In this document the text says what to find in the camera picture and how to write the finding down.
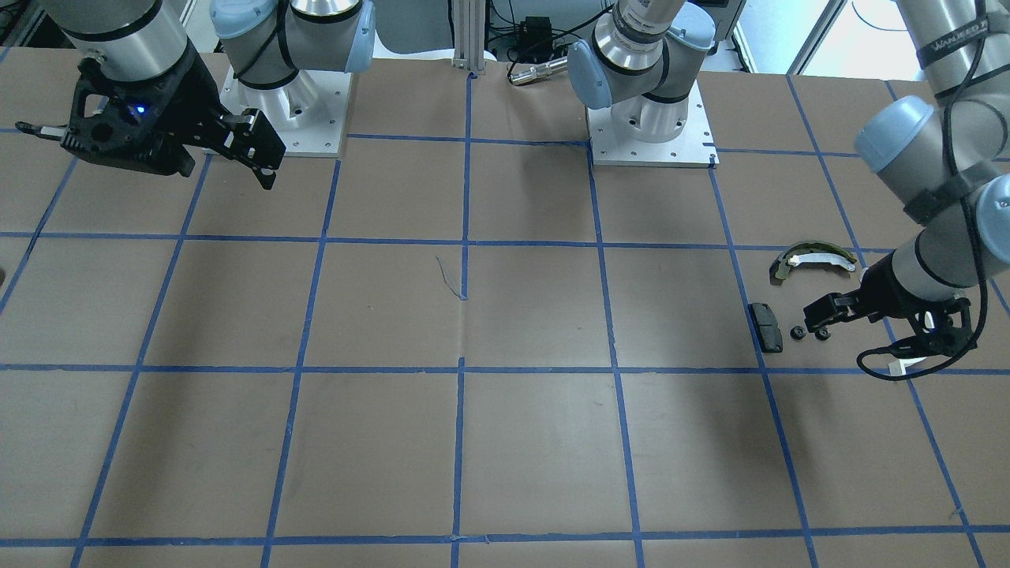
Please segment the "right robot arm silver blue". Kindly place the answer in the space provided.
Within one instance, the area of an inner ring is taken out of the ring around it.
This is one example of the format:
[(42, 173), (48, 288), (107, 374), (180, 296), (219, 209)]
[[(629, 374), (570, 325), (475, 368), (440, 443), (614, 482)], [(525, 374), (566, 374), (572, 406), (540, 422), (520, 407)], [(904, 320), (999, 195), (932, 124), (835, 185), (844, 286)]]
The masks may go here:
[(216, 82), (165, 1), (44, 1), (82, 54), (64, 125), (17, 128), (79, 159), (152, 175), (188, 177), (189, 148), (252, 171), (271, 189), (282, 132), (326, 112), (310, 75), (356, 74), (376, 42), (372, 1), (213, 1), (214, 32), (230, 58), (241, 111)]

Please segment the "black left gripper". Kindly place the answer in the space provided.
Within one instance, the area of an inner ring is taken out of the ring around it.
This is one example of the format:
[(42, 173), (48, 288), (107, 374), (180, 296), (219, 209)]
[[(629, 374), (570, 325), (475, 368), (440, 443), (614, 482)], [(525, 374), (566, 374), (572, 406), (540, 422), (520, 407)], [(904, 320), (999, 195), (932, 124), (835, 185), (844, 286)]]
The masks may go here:
[(863, 317), (872, 323), (906, 320), (913, 330), (911, 337), (870, 351), (895, 358), (956, 358), (975, 349), (969, 299), (955, 295), (944, 301), (924, 301), (899, 284), (891, 265), (873, 265), (863, 275), (858, 291), (826, 294), (806, 305), (803, 314), (808, 332)]

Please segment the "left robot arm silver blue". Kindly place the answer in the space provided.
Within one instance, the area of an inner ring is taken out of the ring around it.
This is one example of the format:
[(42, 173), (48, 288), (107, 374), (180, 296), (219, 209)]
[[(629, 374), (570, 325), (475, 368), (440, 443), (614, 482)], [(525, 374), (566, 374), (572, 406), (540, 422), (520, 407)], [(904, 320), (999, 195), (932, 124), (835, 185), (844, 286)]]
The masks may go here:
[[(900, 15), (934, 102), (906, 96), (858, 130), (855, 150), (921, 226), (866, 270), (861, 286), (806, 306), (808, 332), (858, 319), (905, 319), (898, 357), (956, 357), (973, 349), (963, 292), (1007, 269), (1008, 3), (901, 1)], [(632, 100), (627, 117), (645, 122), (664, 105), (680, 108), (693, 85), (712, 21), (683, 1), (619, 1), (592, 39), (567, 52), (567, 72), (590, 109)]]

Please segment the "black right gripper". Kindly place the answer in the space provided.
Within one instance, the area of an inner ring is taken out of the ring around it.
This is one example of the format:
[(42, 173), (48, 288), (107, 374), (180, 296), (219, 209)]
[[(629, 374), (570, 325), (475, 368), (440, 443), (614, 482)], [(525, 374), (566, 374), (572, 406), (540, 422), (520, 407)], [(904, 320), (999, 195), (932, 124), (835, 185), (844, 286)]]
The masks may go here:
[(187, 44), (161, 76), (123, 82), (104, 74), (93, 55), (78, 64), (71, 118), (60, 145), (83, 161), (152, 175), (189, 176), (186, 145), (210, 148), (252, 170), (273, 189), (287, 147), (266, 114), (227, 114), (216, 82), (196, 48)]

